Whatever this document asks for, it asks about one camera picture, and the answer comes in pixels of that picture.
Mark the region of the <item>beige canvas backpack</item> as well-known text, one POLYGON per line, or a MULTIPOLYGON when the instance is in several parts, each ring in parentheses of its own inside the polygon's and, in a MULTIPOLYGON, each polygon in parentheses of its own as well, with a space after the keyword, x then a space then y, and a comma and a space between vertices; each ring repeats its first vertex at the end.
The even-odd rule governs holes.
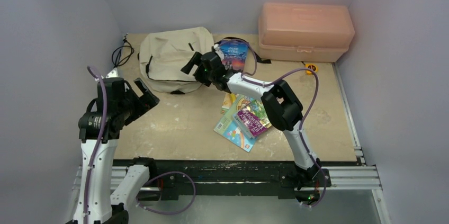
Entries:
POLYGON ((148 34, 141 42, 139 68, 146 84, 162 93, 190 93, 200 88, 181 69, 195 52, 205 53, 214 45, 213 35, 204 27, 148 34))

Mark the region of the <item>light blue cartoon activity book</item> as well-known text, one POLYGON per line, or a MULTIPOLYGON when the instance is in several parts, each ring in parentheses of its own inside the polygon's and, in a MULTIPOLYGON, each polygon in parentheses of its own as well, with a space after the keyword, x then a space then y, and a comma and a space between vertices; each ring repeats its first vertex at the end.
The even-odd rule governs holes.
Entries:
POLYGON ((239 95, 234 103, 236 106, 236 111, 229 109, 225 114, 222 114, 222 117, 213 129, 214 132, 226 138, 228 141, 232 142, 234 145, 243 149, 247 153, 251 151, 256 140, 247 137, 232 116, 253 100, 253 98, 239 95))

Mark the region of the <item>purple Treehouse paperback book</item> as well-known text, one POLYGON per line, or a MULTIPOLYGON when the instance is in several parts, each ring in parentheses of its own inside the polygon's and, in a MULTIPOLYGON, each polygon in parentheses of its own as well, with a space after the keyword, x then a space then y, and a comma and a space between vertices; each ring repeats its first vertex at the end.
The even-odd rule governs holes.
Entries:
POLYGON ((258 100, 251 101, 232 117, 244 134, 252 139, 261 136, 272 126, 263 104, 258 100))

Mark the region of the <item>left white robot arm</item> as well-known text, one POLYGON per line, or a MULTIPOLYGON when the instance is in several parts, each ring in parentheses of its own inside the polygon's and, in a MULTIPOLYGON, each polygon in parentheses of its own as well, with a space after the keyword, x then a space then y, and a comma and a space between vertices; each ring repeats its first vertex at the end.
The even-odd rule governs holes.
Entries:
POLYGON ((141 78, 134 83, 141 96, 121 77, 99 81, 98 97, 78 122, 83 162, 79 197, 69 223, 128 223, 129 209, 137 203, 139 190, 157 182, 154 159, 136 157, 116 190, 111 189, 120 131, 159 103, 141 78))

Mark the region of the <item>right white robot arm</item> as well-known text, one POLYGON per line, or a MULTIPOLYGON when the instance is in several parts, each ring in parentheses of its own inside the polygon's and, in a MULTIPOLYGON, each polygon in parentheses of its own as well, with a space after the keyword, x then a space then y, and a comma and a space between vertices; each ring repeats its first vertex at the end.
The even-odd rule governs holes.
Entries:
POLYGON ((195 52, 181 68, 185 74, 191 70, 195 71, 195 80, 205 86, 214 85, 220 91, 242 94, 260 101, 270 123, 282 131, 288 141, 300 186, 312 183, 319 183, 323 188, 328 186, 329 177, 313 152, 303 128, 311 108, 303 110, 302 103, 285 81, 286 77, 306 71, 306 68, 294 69, 273 82, 265 82, 237 70, 225 69, 221 57, 212 51, 205 54, 195 52))

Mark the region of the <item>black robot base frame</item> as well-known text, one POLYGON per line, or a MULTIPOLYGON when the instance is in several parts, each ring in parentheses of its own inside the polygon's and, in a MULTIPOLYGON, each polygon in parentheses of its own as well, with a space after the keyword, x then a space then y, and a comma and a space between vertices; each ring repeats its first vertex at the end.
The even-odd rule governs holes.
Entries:
POLYGON ((314 203, 324 189, 319 183, 300 186, 293 161, 116 159, 113 167, 149 166, 150 178, 138 199, 178 200, 185 195, 275 196, 314 203))

